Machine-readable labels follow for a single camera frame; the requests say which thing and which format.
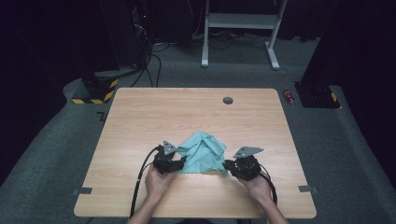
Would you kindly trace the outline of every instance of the wooden table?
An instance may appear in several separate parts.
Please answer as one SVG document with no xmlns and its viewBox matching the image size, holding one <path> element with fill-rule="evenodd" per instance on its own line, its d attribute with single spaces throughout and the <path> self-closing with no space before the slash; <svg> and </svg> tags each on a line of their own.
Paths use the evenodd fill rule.
<svg viewBox="0 0 396 224">
<path fill-rule="evenodd" d="M 224 104 L 224 97 L 233 103 Z M 307 183 L 277 92 L 205 88 L 118 89 L 82 186 L 92 192 L 79 194 L 75 214 L 128 217 L 148 153 L 163 140 L 178 146 L 197 132 L 224 143 L 226 160 L 233 160 L 241 146 L 263 147 L 255 157 L 272 177 L 281 212 L 288 218 L 316 215 L 310 192 L 298 188 Z M 142 182 L 136 208 L 146 195 Z M 177 175 L 153 216 L 251 218 L 263 213 L 231 174 L 188 174 Z"/>
</svg>

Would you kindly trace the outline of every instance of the towel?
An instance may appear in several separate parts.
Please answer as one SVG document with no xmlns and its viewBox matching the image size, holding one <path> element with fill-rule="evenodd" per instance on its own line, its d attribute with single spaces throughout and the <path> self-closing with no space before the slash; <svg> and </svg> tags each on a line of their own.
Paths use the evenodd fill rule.
<svg viewBox="0 0 396 224">
<path fill-rule="evenodd" d="M 177 148 L 182 157 L 187 156 L 182 174 L 200 174 L 207 171 L 227 171 L 223 167 L 226 146 L 208 133 L 198 132 Z"/>
</svg>

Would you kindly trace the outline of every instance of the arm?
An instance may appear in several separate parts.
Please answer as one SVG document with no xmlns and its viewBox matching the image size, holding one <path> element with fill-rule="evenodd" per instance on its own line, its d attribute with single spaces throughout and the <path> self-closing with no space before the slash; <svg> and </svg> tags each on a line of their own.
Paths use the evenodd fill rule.
<svg viewBox="0 0 396 224">
<path fill-rule="evenodd" d="M 148 196 L 134 213 L 134 216 L 129 219 L 128 224 L 145 224 L 149 222 L 157 203 L 168 190 L 175 175 L 175 172 L 160 175 L 158 170 L 152 164 L 150 165 L 146 176 Z"/>
<path fill-rule="evenodd" d="M 289 223 L 279 211 L 276 204 L 273 202 L 271 198 L 271 188 L 264 178 L 257 176 L 250 181 L 243 179 L 238 180 L 245 186 L 250 195 L 259 203 L 262 211 L 267 216 L 268 221 L 271 224 Z"/>
</svg>

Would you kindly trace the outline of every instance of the gray carpet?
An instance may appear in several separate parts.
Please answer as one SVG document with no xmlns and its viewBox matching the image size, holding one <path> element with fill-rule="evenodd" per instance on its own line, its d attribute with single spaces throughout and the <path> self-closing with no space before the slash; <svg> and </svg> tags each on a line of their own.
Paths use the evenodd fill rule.
<svg viewBox="0 0 396 224">
<path fill-rule="evenodd" d="M 209 66 L 201 67 L 201 48 L 179 45 L 154 47 L 162 60 L 159 87 L 290 89 L 296 105 L 282 105 L 298 150 L 318 215 L 291 219 L 290 223 L 396 223 L 395 189 L 367 146 L 341 88 L 331 86 L 339 109 L 303 108 L 293 87 L 300 81 L 318 41 L 277 40 L 276 56 L 282 67 L 273 71 L 262 42 L 233 43 L 227 49 L 210 49 Z M 218 48 L 226 42 L 211 41 Z M 148 69 L 155 79 L 159 63 Z M 137 75 L 122 77 L 117 86 L 128 87 Z M 0 188 L 0 223 L 86 223 L 76 217 L 82 186 L 103 122 L 98 112 L 107 105 L 74 105 L 71 96 L 79 80 L 64 87 L 66 106 L 37 135 Z M 135 84 L 150 87 L 148 73 Z M 91 224 L 125 223 L 126 218 L 96 217 Z"/>
</svg>

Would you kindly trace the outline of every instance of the metal stand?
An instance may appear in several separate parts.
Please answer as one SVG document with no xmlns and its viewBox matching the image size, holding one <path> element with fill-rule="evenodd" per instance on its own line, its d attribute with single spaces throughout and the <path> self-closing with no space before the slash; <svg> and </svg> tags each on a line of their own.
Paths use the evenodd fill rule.
<svg viewBox="0 0 396 224">
<path fill-rule="evenodd" d="M 283 0 L 276 15 L 256 15 L 256 14 L 232 14 L 232 13 L 209 13 L 209 2 L 206 0 L 205 8 L 205 33 L 202 50 L 202 67 L 209 66 L 209 48 L 208 37 L 209 27 L 221 28 L 247 28 L 247 29 L 268 29 L 273 30 L 269 42 L 265 42 L 265 48 L 268 52 L 271 65 L 274 70 L 279 69 L 276 55 L 274 53 L 274 44 L 276 35 L 282 22 L 283 13 L 288 0 Z"/>
</svg>

